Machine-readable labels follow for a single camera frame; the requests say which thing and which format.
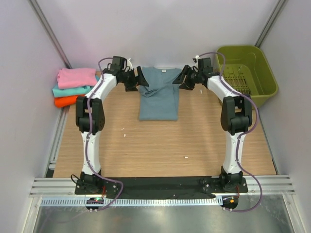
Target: green bin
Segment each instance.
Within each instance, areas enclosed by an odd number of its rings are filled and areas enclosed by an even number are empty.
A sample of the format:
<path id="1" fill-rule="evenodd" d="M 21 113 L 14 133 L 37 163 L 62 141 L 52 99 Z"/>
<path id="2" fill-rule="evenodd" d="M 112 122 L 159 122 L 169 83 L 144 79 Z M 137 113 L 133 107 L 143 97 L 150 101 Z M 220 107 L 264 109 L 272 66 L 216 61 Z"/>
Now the green bin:
<path id="1" fill-rule="evenodd" d="M 217 52 L 225 56 L 223 77 L 235 90 L 248 94 L 259 108 L 277 93 L 278 86 L 263 52 L 255 46 L 223 46 Z M 219 71 L 223 57 L 216 55 Z"/>

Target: white wall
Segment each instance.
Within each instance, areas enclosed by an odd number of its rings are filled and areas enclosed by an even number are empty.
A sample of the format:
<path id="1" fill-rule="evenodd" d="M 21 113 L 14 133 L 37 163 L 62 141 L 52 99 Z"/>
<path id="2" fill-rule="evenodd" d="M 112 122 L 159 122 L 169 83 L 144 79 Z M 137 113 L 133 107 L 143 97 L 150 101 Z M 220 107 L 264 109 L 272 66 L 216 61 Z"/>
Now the white wall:
<path id="1" fill-rule="evenodd" d="M 290 0 L 262 45 L 279 93 L 261 109 L 276 166 L 289 174 L 311 219 L 311 1 Z"/>
<path id="2" fill-rule="evenodd" d="M 0 232 L 20 233 L 45 170 L 60 112 L 51 88 L 64 65 L 26 0 L 2 0 L 0 16 Z"/>
<path id="3" fill-rule="evenodd" d="M 255 44 L 277 0 L 38 0 L 71 65 L 103 57 L 183 67 L 198 53 Z"/>

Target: folded cloth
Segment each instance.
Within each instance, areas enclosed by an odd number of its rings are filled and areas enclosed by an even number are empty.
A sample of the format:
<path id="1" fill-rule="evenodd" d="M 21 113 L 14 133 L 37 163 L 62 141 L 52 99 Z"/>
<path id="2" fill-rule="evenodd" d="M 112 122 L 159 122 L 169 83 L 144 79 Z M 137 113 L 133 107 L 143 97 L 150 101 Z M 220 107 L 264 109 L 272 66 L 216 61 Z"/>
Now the folded cloth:
<path id="1" fill-rule="evenodd" d="M 75 104 L 78 96 L 83 96 L 83 95 L 54 98 L 55 106 L 58 108 L 62 108 L 68 105 Z"/>
<path id="2" fill-rule="evenodd" d="M 95 75 L 96 81 L 99 80 L 99 76 Z M 61 90 L 59 89 L 58 84 L 52 89 L 54 97 L 65 97 L 65 96 L 75 96 L 75 95 L 85 95 L 90 92 L 92 89 L 91 86 L 81 86 L 76 88 L 69 88 Z"/>
<path id="3" fill-rule="evenodd" d="M 142 73 L 149 84 L 140 86 L 139 120 L 171 120 L 178 116 L 178 84 L 172 84 L 181 69 L 162 70 L 143 67 Z"/>
<path id="4" fill-rule="evenodd" d="M 95 78 L 96 69 L 63 68 L 57 75 L 59 89 L 76 88 L 80 86 L 95 86 L 97 81 Z"/>

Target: stack of folded towels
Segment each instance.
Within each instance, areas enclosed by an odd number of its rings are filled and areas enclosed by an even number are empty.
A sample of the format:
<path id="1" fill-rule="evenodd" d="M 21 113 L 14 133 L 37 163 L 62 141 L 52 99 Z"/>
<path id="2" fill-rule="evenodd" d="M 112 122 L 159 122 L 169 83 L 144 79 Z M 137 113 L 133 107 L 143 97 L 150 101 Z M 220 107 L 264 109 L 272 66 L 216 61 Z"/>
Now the stack of folded towels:
<path id="1" fill-rule="evenodd" d="M 100 78 L 95 73 L 96 70 L 91 68 L 61 69 L 52 89 L 55 105 L 62 108 L 74 104 L 78 96 L 90 92 Z"/>

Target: wooden table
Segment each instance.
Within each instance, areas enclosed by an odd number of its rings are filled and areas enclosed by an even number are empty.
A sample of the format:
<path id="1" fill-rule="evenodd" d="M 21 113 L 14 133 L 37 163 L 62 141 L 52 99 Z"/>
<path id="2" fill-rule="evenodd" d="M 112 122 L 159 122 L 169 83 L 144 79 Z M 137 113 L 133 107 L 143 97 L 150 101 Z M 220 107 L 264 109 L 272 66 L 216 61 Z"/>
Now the wooden table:
<path id="1" fill-rule="evenodd" d="M 104 101 L 105 127 L 100 139 L 102 174 L 107 177 L 219 175 L 225 158 L 221 105 L 203 86 L 180 90 L 178 121 L 139 121 L 139 93 L 118 84 Z M 256 175 L 275 174 L 262 127 L 246 136 L 242 165 Z M 68 113 L 54 177 L 80 176 L 83 144 Z"/>

